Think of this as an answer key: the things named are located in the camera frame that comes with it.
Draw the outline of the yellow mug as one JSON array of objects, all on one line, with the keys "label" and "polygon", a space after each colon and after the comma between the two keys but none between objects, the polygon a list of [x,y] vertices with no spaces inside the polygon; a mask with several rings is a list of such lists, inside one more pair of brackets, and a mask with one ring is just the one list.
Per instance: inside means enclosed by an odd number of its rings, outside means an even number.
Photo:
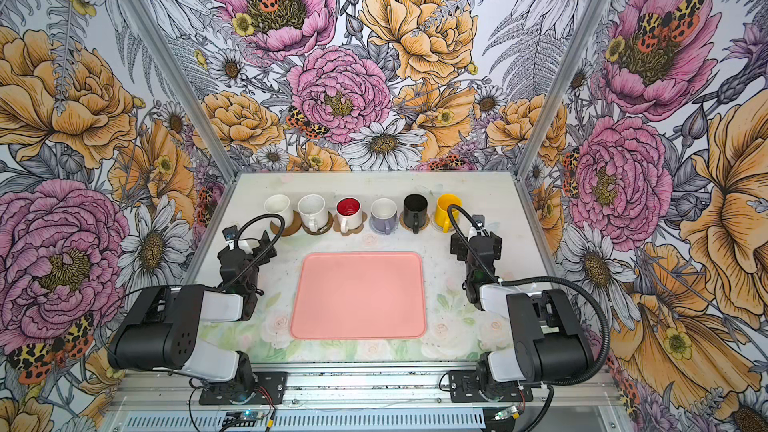
[{"label": "yellow mug", "polygon": [[456,220],[455,223],[457,223],[458,219],[459,219],[459,212],[456,211],[456,210],[453,210],[452,212],[449,212],[448,208],[451,207],[451,206],[461,207],[462,206],[461,199],[458,196],[454,195],[454,194],[443,194],[443,195],[441,195],[437,199],[435,214],[436,213],[439,213],[439,214],[448,213],[448,214],[453,216],[452,220]]}]

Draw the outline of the black mug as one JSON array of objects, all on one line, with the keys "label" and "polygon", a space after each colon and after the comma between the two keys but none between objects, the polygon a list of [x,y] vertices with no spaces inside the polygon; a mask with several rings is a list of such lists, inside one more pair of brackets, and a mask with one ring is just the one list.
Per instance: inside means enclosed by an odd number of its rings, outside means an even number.
[{"label": "black mug", "polygon": [[428,200],[420,194],[409,194],[404,198],[403,205],[406,224],[410,226],[413,234],[418,234],[424,223],[424,216],[428,214]]}]

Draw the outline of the dark brown round coaster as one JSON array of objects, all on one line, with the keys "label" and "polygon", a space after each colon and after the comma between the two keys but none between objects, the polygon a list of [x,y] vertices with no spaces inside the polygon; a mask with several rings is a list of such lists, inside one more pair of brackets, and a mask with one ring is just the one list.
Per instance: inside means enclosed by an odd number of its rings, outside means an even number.
[{"label": "dark brown round coaster", "polygon": [[302,224],[302,230],[305,233],[307,233],[307,234],[309,234],[311,236],[323,235],[323,234],[327,233],[329,230],[331,230],[333,228],[334,221],[335,221],[335,219],[334,219],[333,214],[331,212],[328,212],[327,213],[327,221],[326,221],[326,223],[322,227],[320,227],[319,229],[313,231],[306,224]]}]

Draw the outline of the white lavender mug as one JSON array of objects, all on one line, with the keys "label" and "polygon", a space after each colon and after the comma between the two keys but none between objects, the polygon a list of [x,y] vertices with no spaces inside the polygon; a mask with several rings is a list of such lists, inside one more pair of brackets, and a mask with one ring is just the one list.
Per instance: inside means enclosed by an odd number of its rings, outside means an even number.
[{"label": "white lavender mug", "polygon": [[398,224],[397,204],[389,198],[376,199],[371,204],[370,225],[374,232],[392,234]]}]

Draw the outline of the brown paw shaped coaster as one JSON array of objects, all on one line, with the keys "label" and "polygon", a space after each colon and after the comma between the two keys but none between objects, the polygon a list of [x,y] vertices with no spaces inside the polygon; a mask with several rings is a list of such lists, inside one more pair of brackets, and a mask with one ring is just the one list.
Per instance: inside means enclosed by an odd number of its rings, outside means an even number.
[{"label": "brown paw shaped coaster", "polygon": [[366,212],[362,213],[362,222],[361,224],[354,229],[349,229],[346,232],[343,232],[341,230],[341,219],[338,217],[337,214],[333,215],[333,222],[332,222],[332,230],[334,232],[337,232],[341,234],[343,237],[348,237],[350,235],[355,235],[361,233],[365,229],[365,224],[368,220],[368,214]]}]

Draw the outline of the red inside mug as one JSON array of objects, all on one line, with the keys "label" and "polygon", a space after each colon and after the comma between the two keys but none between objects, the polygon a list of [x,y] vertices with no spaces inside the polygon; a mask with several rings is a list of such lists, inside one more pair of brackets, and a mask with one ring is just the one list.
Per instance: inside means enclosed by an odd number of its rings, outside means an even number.
[{"label": "red inside mug", "polygon": [[336,218],[339,231],[349,234],[363,225],[361,202],[354,197],[342,198],[336,206]]}]

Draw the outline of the clear patterned round coaster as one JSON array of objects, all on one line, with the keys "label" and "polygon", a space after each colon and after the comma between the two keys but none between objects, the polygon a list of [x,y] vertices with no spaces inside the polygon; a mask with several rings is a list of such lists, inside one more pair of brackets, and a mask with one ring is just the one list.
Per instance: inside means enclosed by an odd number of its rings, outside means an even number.
[{"label": "clear patterned round coaster", "polygon": [[442,233],[451,233],[455,230],[454,223],[456,220],[452,220],[453,216],[445,213],[445,214],[439,214],[436,213],[431,221],[432,225],[435,229]]}]

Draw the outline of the woven rattan round coaster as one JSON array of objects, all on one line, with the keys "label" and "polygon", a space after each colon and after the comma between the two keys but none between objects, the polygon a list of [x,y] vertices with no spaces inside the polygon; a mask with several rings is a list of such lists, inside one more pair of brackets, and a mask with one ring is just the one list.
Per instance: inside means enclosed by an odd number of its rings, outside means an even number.
[{"label": "woven rattan round coaster", "polygon": [[[398,219],[399,220],[399,225],[401,227],[404,227],[405,229],[407,229],[407,230],[412,232],[412,229],[410,228],[410,226],[408,226],[406,224],[406,222],[405,222],[405,215],[406,215],[405,212],[401,212],[399,214],[399,216],[398,216],[399,217],[399,219]],[[424,223],[419,228],[419,232],[426,230],[427,227],[430,225],[430,222],[431,222],[431,218],[430,218],[429,214],[425,214],[425,216],[424,216]]]}]

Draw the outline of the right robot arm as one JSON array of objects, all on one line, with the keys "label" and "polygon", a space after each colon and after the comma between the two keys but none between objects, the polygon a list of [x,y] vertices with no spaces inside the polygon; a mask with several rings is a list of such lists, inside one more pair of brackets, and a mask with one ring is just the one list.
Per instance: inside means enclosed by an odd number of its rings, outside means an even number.
[{"label": "right robot arm", "polygon": [[590,293],[557,277],[505,281],[494,268],[501,249],[502,238],[485,228],[482,216],[469,218],[468,233],[457,229],[451,236],[450,253],[465,264],[468,301],[499,315],[511,333],[511,344],[483,353],[473,372],[449,373],[454,402],[523,402],[532,398],[535,384],[577,385],[600,371],[610,351],[606,336],[600,349],[593,350],[565,290],[585,298],[605,327],[607,318]]}]

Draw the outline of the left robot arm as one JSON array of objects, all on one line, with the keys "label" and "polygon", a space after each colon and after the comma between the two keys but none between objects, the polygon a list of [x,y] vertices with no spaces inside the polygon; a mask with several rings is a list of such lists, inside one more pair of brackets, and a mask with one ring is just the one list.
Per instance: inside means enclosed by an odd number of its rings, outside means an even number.
[{"label": "left robot arm", "polygon": [[107,348],[114,369],[165,371],[198,380],[214,396],[243,403],[257,392],[248,355],[224,350],[198,336],[202,323],[244,322],[253,316],[263,291],[259,267],[277,255],[277,236],[267,232],[243,240],[233,226],[218,253],[222,282],[150,286],[138,297]]}]

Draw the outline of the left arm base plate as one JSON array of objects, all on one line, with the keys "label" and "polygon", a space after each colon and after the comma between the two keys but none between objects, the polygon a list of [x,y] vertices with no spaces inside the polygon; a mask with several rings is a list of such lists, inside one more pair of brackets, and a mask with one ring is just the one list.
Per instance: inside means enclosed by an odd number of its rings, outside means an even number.
[{"label": "left arm base plate", "polygon": [[257,371],[250,381],[211,383],[201,392],[198,402],[202,406],[280,405],[287,378],[286,372]]}]

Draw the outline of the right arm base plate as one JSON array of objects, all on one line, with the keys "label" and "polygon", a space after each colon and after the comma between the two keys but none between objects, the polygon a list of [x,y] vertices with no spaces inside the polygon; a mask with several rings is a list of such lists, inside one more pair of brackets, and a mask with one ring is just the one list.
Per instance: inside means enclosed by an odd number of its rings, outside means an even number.
[{"label": "right arm base plate", "polygon": [[497,382],[489,375],[473,370],[449,370],[447,380],[439,385],[450,394],[452,403],[523,403],[533,400],[530,387],[518,381]]}]

